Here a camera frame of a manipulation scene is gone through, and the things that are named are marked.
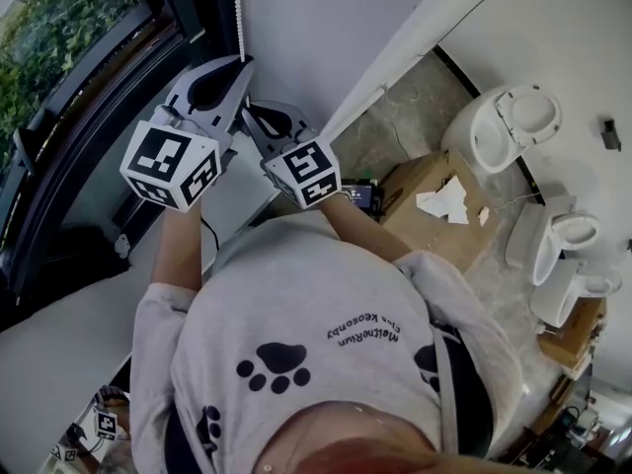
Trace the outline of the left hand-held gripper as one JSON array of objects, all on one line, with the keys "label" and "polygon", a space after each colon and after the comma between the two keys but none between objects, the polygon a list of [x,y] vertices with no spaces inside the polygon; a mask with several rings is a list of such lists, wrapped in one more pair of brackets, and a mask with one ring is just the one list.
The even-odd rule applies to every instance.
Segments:
[{"label": "left hand-held gripper", "polygon": [[137,124],[119,171],[140,198],[187,212],[213,185],[232,144],[225,130],[247,95],[254,66],[252,56],[224,56],[195,67],[177,80],[168,106]]}]

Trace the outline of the person's grey paw-print shirt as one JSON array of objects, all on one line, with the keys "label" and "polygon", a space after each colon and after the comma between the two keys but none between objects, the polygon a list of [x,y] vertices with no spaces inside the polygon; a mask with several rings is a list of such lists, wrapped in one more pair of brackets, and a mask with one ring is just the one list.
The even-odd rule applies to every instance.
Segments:
[{"label": "person's grey paw-print shirt", "polygon": [[316,211],[263,223],[220,250],[199,291],[153,283],[138,305],[138,474],[168,474],[172,408],[201,474],[252,474],[273,434],[319,403],[441,414],[432,320],[465,342],[492,405],[492,445],[519,402],[520,365],[452,264],[424,251],[386,262],[340,240]]}]

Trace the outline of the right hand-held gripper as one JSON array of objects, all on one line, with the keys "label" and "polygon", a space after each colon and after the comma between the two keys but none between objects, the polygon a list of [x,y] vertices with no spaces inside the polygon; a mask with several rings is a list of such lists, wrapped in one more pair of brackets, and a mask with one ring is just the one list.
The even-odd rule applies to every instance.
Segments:
[{"label": "right hand-held gripper", "polygon": [[307,127],[295,106],[256,101],[242,109],[242,119],[272,183],[302,209],[341,189],[339,163],[330,144]]}]

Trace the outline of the large torn white paper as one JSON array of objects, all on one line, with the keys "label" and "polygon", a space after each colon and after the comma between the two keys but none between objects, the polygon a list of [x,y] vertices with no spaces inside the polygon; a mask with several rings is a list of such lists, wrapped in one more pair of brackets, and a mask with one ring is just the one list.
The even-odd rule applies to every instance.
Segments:
[{"label": "large torn white paper", "polygon": [[421,211],[436,218],[443,218],[450,224],[467,225],[468,215],[465,205],[467,192],[459,178],[451,176],[436,192],[416,194],[416,206]]}]

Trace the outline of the dark-framed window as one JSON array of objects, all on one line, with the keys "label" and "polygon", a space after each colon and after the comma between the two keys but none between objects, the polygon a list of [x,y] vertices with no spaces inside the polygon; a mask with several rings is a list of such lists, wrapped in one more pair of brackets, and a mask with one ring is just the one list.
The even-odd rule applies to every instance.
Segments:
[{"label": "dark-framed window", "polygon": [[0,0],[0,333],[201,198],[252,71],[235,0]]}]

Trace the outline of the person's left forearm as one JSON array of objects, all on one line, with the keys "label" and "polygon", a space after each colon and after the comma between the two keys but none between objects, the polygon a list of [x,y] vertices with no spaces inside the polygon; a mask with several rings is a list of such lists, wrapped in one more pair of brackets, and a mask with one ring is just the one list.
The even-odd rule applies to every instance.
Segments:
[{"label": "person's left forearm", "polygon": [[154,262],[151,283],[199,291],[201,288],[200,205],[183,213],[168,209]]}]

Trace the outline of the small brown cardboard box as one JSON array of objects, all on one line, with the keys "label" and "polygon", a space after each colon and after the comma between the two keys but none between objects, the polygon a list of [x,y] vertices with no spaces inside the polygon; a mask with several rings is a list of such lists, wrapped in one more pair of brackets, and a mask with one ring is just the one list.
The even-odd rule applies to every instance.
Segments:
[{"label": "small brown cardboard box", "polygon": [[605,298],[580,298],[564,325],[553,333],[539,334],[537,344],[545,356],[575,368],[590,350],[605,317]]}]

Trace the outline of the black handheld screen device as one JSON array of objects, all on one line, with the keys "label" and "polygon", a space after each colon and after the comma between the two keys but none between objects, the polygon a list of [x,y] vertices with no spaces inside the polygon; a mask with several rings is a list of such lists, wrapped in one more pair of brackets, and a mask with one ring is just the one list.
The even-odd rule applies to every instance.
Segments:
[{"label": "black handheld screen device", "polygon": [[380,221],[384,214],[384,190],[375,179],[344,179],[342,191],[361,211]]}]

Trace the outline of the black electronics clutter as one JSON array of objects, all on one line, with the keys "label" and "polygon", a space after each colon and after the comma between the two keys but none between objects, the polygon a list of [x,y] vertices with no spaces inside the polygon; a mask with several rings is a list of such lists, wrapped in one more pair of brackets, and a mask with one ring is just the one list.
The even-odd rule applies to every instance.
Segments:
[{"label": "black electronics clutter", "polygon": [[495,460],[546,474],[632,474],[632,406],[562,376]]}]

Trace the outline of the person's right forearm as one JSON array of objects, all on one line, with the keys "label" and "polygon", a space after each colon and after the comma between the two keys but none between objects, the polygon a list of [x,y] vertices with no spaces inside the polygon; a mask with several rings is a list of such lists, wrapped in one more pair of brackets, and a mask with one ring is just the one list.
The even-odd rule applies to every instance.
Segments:
[{"label": "person's right forearm", "polygon": [[355,206],[345,195],[337,193],[318,204],[339,238],[356,245],[382,260],[393,263],[412,250],[399,238]]}]

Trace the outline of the white window sill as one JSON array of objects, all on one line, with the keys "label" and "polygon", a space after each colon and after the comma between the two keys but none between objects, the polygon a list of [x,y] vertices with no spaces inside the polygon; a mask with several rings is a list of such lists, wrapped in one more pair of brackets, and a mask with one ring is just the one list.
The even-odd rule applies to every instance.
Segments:
[{"label": "white window sill", "polygon": [[37,474],[69,424],[126,362],[161,225],[156,220],[131,251],[125,273],[0,333],[0,466],[7,472]]}]

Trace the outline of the black wall bracket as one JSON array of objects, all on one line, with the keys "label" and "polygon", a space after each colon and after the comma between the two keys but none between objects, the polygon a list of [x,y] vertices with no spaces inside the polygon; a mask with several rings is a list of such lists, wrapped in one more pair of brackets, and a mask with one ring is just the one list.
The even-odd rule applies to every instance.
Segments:
[{"label": "black wall bracket", "polygon": [[619,139],[615,126],[615,120],[613,118],[604,119],[602,121],[602,130],[600,134],[603,145],[607,150],[615,150],[617,152],[622,150],[622,143]]}]

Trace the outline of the large brown cardboard box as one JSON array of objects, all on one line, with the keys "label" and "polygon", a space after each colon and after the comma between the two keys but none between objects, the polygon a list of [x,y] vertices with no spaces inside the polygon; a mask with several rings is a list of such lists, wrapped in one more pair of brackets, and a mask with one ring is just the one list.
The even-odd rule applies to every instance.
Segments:
[{"label": "large brown cardboard box", "polygon": [[[467,195],[469,223],[450,224],[416,206],[416,194],[438,191],[457,176]],[[433,252],[466,272],[486,252],[497,236],[500,218],[469,165],[456,151],[437,151],[404,162],[381,183],[384,214],[381,224],[414,250]],[[488,206],[490,216],[480,226],[478,213]]]}]

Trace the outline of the white toilet with raised lid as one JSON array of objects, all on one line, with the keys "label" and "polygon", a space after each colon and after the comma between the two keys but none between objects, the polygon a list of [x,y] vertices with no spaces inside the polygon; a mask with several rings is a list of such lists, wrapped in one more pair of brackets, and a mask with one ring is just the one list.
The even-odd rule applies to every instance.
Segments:
[{"label": "white toilet with raised lid", "polygon": [[479,172],[498,174],[527,149],[553,138],[562,124],[557,97],[540,84],[503,85],[466,105],[440,148],[460,153]]}]

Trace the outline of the green trees outside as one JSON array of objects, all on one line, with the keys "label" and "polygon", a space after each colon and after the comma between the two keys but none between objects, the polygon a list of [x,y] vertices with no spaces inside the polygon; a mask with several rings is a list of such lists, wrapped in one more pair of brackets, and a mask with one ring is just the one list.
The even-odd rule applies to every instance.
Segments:
[{"label": "green trees outside", "polygon": [[139,0],[0,0],[0,139],[24,126]]}]

